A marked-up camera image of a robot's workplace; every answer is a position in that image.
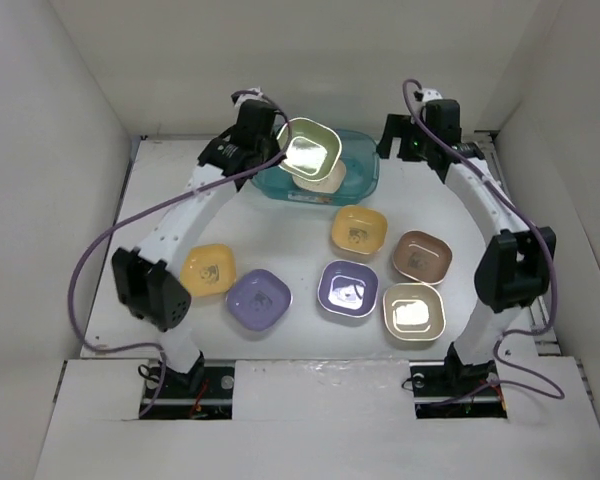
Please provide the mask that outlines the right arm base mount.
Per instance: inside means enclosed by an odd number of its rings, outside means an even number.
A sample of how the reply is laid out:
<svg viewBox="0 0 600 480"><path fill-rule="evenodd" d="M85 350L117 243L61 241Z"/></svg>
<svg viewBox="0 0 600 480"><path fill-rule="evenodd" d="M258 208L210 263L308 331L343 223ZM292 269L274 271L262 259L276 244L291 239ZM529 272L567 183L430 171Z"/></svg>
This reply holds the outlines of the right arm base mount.
<svg viewBox="0 0 600 480"><path fill-rule="evenodd" d="M418 420L506 419L507 409L493 362L453 377L443 361L414 361L401 387L413 395Z"/></svg>

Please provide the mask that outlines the yellow plate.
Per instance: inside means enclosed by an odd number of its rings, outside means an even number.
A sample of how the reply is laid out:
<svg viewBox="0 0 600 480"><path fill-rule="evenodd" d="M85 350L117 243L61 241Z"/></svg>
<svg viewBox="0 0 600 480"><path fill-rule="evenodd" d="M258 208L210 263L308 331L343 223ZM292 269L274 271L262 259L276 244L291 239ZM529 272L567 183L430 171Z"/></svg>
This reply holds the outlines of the yellow plate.
<svg viewBox="0 0 600 480"><path fill-rule="evenodd" d="M331 227L331 241L341 250L370 256L385 244L388 221L379 211L359 205L341 207Z"/></svg>
<svg viewBox="0 0 600 480"><path fill-rule="evenodd" d="M228 292L236 282L236 262L232 249L225 244L192 248L179 275L180 283L193 297Z"/></svg>

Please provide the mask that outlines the cream plate with panda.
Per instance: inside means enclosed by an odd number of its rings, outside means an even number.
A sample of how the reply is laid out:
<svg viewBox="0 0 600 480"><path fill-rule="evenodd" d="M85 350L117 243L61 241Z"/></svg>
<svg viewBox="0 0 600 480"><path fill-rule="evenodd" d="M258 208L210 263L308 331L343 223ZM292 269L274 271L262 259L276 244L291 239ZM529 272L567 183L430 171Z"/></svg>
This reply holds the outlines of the cream plate with panda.
<svg viewBox="0 0 600 480"><path fill-rule="evenodd" d="M303 190L322 194L334 194L343 183L346 173L347 169L344 162L338 160L331 173L321 180L309 181L297 175L293 175L292 180L297 187Z"/></svg>

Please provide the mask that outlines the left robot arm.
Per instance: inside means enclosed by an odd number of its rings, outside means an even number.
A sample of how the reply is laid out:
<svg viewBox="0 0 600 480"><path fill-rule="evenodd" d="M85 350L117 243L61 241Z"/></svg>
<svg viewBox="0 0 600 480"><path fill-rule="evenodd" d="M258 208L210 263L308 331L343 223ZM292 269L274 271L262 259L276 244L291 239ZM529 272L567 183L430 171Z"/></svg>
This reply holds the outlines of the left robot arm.
<svg viewBox="0 0 600 480"><path fill-rule="evenodd" d="M274 133L281 109L254 90L238 91L232 100L238 109L236 122L202 150L187 198L170 206L133 249L120 247L111 260L119 302L159 331L166 380L185 397L202 387L204 356L184 321L192 295L179 277L181 268L219 210L249 179L284 158Z"/></svg>

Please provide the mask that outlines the green plate with panda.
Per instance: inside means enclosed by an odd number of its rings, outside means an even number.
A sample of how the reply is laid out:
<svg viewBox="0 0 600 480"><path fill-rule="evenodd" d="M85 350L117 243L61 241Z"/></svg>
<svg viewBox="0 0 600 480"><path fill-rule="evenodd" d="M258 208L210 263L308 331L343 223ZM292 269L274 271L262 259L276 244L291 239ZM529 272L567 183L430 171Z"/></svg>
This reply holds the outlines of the green plate with panda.
<svg viewBox="0 0 600 480"><path fill-rule="evenodd" d="M285 152L280 167L309 182L329 176L342 152L341 139L334 130L304 117L282 126L276 139Z"/></svg>

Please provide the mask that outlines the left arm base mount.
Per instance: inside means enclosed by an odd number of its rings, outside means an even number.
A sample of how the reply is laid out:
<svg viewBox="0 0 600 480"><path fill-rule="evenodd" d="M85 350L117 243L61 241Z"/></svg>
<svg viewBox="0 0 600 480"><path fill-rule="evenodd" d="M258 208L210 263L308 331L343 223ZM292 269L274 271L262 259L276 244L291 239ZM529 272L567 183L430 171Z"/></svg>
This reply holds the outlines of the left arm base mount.
<svg viewBox="0 0 600 480"><path fill-rule="evenodd" d="M138 374L143 379L139 412L141 420L231 420L235 383L235 364L211 363L204 368L196 387L190 391L186 385L168 374L153 404L160 375L160 366L141 364Z"/></svg>

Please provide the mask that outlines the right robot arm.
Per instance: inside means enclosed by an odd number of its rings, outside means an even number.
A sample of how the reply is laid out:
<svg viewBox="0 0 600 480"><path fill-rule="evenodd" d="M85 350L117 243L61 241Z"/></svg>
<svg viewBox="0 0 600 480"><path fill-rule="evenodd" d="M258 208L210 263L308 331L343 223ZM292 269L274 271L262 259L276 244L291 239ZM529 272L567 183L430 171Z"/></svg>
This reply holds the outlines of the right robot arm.
<svg viewBox="0 0 600 480"><path fill-rule="evenodd" d="M469 211L486 249L474 273L477 302L443 360L436 384L443 393L478 392L500 383L495 364L511 324L546 292L554 293L556 235L535 226L497 184L482 150L461 140L460 105L421 99L408 114L387 116L376 152L387 158L394 140L406 162L424 162Z"/></svg>

